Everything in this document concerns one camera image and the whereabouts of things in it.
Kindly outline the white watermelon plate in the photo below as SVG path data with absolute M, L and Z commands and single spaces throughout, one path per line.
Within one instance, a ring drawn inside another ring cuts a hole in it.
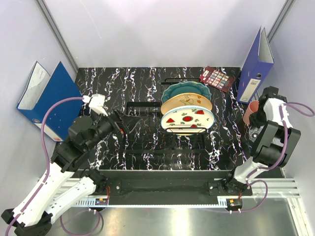
M 163 115 L 161 126 L 167 132 L 204 132 L 215 122 L 213 113 L 201 106 L 182 106 Z

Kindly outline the black wire dish rack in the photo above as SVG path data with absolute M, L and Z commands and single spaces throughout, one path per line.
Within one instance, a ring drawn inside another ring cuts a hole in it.
M 163 135 L 171 139 L 171 153 L 175 153 L 175 138 L 177 136 L 194 135 L 192 148 L 186 153 L 195 153 L 195 145 L 201 138 L 202 148 L 205 149 L 204 135 L 215 122 L 211 112 L 212 103 L 210 89 L 202 82 L 191 78 L 187 82 L 180 82 L 178 78 L 168 78 L 161 83 L 168 86 L 164 89 L 160 102 L 128 102 L 129 108 L 158 108 L 160 126 Z

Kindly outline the pink plastic cup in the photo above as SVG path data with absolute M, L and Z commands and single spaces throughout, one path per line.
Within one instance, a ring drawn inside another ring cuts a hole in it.
M 243 122 L 247 125 L 250 124 L 250 115 L 257 112 L 258 111 L 258 107 L 259 107 L 259 101 L 258 100 L 254 100 L 254 101 L 251 101 L 249 104 L 248 104 L 248 107 L 244 113 L 244 116 L 243 116 Z

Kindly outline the clear glass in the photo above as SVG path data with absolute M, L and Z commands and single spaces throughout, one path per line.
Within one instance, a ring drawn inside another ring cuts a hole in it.
M 249 128 L 249 140 L 254 143 L 261 132 L 261 127 L 251 126 Z

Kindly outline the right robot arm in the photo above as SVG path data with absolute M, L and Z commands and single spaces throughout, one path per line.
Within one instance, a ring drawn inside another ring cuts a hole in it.
M 287 98 L 278 92 L 276 87 L 265 88 L 257 112 L 249 116 L 251 128 L 258 135 L 250 158 L 231 171 L 222 184 L 229 195 L 245 191 L 260 173 L 284 167 L 300 140 L 301 131 L 293 128 L 288 119 Z

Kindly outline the beige bird plate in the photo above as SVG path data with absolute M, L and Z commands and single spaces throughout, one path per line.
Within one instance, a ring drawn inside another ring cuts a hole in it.
M 201 106 L 203 108 L 206 108 L 208 110 L 212 110 L 212 103 L 211 101 L 197 93 L 182 93 L 179 95 L 176 95 L 170 99 L 168 99 L 166 102 L 164 102 L 161 105 L 161 113 L 164 115 L 168 111 L 182 107 L 182 106 Z

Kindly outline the teal scalloped plate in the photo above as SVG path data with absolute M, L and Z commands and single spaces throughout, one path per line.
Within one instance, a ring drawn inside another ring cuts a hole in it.
M 206 85 L 194 81 L 187 81 L 170 85 L 162 93 L 161 101 L 165 103 L 170 98 L 182 93 L 196 93 L 206 97 L 208 100 L 210 100 L 212 96 L 210 89 Z

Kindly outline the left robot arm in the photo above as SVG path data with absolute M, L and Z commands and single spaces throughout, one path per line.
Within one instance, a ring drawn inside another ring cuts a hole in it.
M 45 236 L 54 222 L 81 198 L 108 191 L 107 177 L 89 170 L 73 187 L 55 198 L 55 194 L 88 161 L 95 146 L 110 133 L 129 134 L 140 121 L 115 110 L 102 115 L 97 123 L 89 116 L 77 117 L 68 129 L 68 137 L 57 147 L 49 167 L 28 196 L 1 217 L 18 236 Z

